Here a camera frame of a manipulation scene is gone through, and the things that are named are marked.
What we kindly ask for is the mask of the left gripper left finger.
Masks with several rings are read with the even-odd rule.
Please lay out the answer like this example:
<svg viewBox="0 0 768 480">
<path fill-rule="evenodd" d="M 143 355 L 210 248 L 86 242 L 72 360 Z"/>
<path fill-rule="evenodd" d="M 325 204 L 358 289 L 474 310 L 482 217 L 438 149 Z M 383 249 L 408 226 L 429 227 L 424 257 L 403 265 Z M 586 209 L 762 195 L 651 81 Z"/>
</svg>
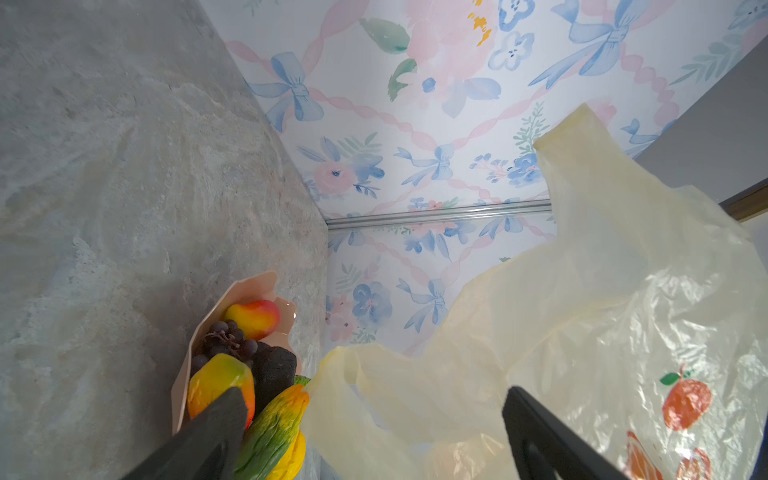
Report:
<svg viewBox="0 0 768 480">
<path fill-rule="evenodd" d="M 232 479 L 246 420 L 242 392 L 232 387 L 124 479 Z"/>
</svg>

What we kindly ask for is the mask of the yellow bell pepper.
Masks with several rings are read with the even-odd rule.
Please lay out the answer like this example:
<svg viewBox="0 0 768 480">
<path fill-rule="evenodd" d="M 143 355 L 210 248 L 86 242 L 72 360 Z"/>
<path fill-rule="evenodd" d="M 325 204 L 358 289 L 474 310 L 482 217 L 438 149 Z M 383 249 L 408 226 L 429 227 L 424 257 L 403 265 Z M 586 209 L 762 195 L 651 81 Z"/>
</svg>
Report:
<svg viewBox="0 0 768 480">
<path fill-rule="evenodd" d="M 306 438 L 299 431 L 283 457 L 268 474 L 266 480 L 294 480 L 303 467 L 306 449 Z"/>
</svg>

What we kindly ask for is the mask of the orange red mango fruit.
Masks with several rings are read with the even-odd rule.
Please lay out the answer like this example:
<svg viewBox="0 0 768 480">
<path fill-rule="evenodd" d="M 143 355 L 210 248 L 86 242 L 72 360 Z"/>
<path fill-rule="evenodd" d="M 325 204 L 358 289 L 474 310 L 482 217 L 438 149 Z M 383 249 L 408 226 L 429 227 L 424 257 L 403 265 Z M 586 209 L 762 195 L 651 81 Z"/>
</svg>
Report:
<svg viewBox="0 0 768 480">
<path fill-rule="evenodd" d="M 255 416 L 255 387 L 251 369 L 235 357 L 220 353 L 210 359 L 190 379 L 187 411 L 194 419 L 230 388 L 238 388 L 247 408 L 245 429 Z"/>
</svg>

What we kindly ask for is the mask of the black avocado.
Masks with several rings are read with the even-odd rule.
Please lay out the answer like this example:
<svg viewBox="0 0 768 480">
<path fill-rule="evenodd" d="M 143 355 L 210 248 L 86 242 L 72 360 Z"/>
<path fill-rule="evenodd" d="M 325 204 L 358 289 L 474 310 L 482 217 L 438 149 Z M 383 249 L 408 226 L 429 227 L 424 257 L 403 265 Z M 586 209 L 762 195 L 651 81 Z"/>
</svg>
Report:
<svg viewBox="0 0 768 480">
<path fill-rule="evenodd" d="M 253 357 L 252 374 L 257 418 L 280 393 L 294 385 L 297 357 L 291 351 L 259 342 Z"/>
</svg>

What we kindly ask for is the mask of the cream plastic bag orange print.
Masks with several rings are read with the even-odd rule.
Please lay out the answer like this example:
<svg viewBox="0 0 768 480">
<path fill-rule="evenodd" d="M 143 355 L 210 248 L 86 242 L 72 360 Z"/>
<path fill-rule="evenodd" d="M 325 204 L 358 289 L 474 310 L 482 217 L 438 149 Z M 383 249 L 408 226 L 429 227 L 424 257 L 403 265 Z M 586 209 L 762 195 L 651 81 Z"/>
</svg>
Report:
<svg viewBox="0 0 768 480">
<path fill-rule="evenodd" d="M 467 283 L 424 352 L 338 347 L 308 442 L 344 479 L 521 479 L 519 386 L 623 479 L 767 475 L 767 271 L 749 233 L 587 106 L 535 144 L 556 238 Z"/>
</svg>

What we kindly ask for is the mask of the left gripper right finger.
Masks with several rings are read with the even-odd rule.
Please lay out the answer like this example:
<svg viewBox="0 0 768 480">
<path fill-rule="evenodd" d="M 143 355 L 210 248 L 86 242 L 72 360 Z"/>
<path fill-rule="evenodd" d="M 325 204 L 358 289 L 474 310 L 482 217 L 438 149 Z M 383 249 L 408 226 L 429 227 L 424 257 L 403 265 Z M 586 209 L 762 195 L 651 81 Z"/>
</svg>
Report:
<svg viewBox="0 0 768 480">
<path fill-rule="evenodd" d="M 614 465 L 519 386 L 509 389 L 502 417 L 521 479 L 623 479 Z"/>
</svg>

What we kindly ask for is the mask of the pink flower-shaped plate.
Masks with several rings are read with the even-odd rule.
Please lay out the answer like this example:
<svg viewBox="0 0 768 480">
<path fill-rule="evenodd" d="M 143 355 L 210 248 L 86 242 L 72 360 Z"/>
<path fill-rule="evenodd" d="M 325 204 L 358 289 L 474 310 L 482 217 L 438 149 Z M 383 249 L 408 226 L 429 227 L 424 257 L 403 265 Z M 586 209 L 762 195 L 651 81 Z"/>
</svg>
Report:
<svg viewBox="0 0 768 480">
<path fill-rule="evenodd" d="M 177 434 L 185 423 L 189 421 L 187 412 L 188 383 L 191 378 L 191 363 L 193 354 L 202 345 L 205 327 L 212 326 L 216 321 L 223 320 L 225 311 L 235 304 L 252 303 L 257 300 L 269 300 L 276 305 L 279 311 L 279 322 L 270 335 L 264 337 L 264 342 L 271 347 L 282 347 L 291 353 L 295 353 L 289 342 L 289 333 L 297 316 L 296 305 L 279 297 L 274 287 L 278 275 L 274 271 L 267 271 L 257 276 L 234 282 L 215 303 L 212 310 L 206 314 L 195 328 L 192 338 L 185 351 L 179 373 L 171 388 L 171 434 Z"/>
</svg>

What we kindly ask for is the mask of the green orange mango fruit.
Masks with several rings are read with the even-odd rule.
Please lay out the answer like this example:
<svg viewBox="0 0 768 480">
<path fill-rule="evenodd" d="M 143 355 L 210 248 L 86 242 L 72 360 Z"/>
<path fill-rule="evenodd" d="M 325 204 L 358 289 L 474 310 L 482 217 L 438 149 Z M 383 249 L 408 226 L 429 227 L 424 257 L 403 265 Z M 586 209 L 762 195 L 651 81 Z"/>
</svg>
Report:
<svg viewBox="0 0 768 480">
<path fill-rule="evenodd" d="M 309 405 L 302 385 L 275 397 L 245 434 L 234 467 L 234 479 L 266 479 L 292 444 Z"/>
</svg>

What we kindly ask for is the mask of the dark purple grape bunch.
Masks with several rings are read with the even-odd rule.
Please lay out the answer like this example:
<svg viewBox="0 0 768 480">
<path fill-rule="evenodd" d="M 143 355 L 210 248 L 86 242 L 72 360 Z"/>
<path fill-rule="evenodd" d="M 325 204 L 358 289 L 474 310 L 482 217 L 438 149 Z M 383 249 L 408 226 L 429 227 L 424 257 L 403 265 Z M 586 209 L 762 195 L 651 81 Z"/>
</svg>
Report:
<svg viewBox="0 0 768 480">
<path fill-rule="evenodd" d="M 232 356 L 252 369 L 258 348 L 258 342 L 247 339 L 234 320 L 217 321 L 204 335 L 201 345 L 192 356 L 191 374 L 197 373 L 219 354 Z"/>
</svg>

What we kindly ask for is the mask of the right aluminium corner post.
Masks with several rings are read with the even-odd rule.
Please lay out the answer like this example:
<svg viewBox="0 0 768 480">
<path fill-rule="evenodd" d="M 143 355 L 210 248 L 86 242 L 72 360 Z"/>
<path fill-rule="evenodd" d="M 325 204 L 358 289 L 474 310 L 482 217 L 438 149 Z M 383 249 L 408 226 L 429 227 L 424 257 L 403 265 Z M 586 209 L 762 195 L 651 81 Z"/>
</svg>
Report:
<svg viewBox="0 0 768 480">
<path fill-rule="evenodd" d="M 451 209 L 423 210 L 381 215 L 357 216 L 328 219 L 329 231 L 346 231 L 364 228 L 398 226 L 447 221 L 468 221 L 504 216 L 516 216 L 552 211 L 550 200 L 530 200 L 493 205 L 457 207 Z"/>
</svg>

